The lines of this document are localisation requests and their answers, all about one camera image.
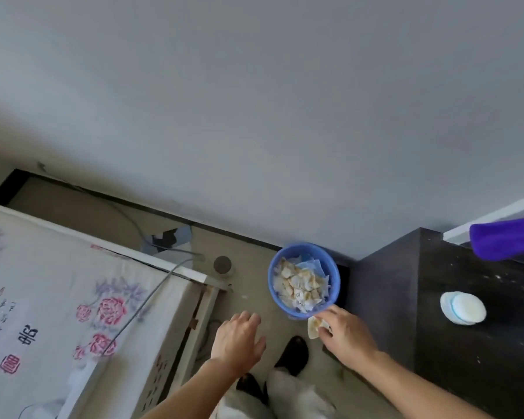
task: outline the foot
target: foot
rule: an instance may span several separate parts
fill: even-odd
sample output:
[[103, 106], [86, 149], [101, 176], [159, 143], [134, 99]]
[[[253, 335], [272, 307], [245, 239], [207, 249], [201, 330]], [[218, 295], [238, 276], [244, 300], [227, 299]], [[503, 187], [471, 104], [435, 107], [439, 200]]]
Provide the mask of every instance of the foot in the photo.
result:
[[258, 381], [250, 373], [243, 375], [237, 381], [237, 390], [250, 394], [251, 396], [260, 400], [262, 403], [268, 404], [268, 399], [262, 393], [262, 390], [258, 385]]
[[298, 335], [291, 338], [283, 350], [282, 356], [274, 367], [285, 367], [294, 377], [307, 366], [308, 346], [305, 340]]

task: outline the beige tile floor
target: beige tile floor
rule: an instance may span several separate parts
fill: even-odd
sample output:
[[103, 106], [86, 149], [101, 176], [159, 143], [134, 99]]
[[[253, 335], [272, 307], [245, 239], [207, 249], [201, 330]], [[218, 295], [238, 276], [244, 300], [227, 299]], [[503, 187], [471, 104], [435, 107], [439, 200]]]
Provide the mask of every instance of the beige tile floor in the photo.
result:
[[[119, 206], [136, 220], [146, 235], [182, 225], [155, 214]], [[8, 207], [123, 246], [139, 249], [141, 245], [136, 230], [111, 207], [86, 194], [41, 179], [30, 178]], [[232, 292], [219, 296], [212, 319], [223, 321], [243, 310], [258, 312], [262, 317], [259, 334], [266, 336], [268, 344], [262, 360], [252, 371], [259, 382], [265, 380], [267, 371], [278, 360], [289, 339], [301, 335], [308, 341], [311, 355], [300, 377], [326, 394], [346, 418], [401, 417], [383, 398], [324, 354], [320, 340], [307, 338], [306, 321], [288, 319], [273, 302], [266, 283], [268, 263], [275, 254], [273, 250], [194, 226], [192, 236], [193, 251], [212, 260], [228, 256], [235, 266], [235, 273], [227, 280]], [[194, 268], [210, 273], [209, 264], [195, 261]]]

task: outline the purple cloth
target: purple cloth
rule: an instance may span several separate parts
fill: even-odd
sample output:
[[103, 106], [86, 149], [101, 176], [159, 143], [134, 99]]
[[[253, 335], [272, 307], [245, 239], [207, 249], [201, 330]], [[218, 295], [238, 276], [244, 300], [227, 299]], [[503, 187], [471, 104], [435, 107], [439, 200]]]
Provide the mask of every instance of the purple cloth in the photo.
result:
[[524, 253], [524, 219], [470, 226], [474, 253], [483, 260], [505, 260]]

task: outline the black chinese character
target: black chinese character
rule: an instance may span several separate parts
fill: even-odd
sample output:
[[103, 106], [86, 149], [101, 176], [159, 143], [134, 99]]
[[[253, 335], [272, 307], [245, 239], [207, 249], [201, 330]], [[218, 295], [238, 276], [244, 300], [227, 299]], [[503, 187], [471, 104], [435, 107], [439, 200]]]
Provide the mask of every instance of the black chinese character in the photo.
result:
[[31, 345], [31, 343], [35, 341], [37, 332], [39, 331], [36, 329], [31, 329], [31, 325], [25, 325], [23, 331], [20, 332], [18, 341], [20, 341], [22, 344]]

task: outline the pant leg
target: pant leg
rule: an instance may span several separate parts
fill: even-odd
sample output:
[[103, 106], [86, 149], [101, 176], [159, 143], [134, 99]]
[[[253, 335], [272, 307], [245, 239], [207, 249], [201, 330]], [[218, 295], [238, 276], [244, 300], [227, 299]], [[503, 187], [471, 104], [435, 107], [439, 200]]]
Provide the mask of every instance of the pant leg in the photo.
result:
[[270, 408], [277, 419], [338, 419], [336, 408], [316, 388], [279, 369], [266, 381]]
[[234, 386], [217, 404], [210, 419], [275, 419], [260, 400]]

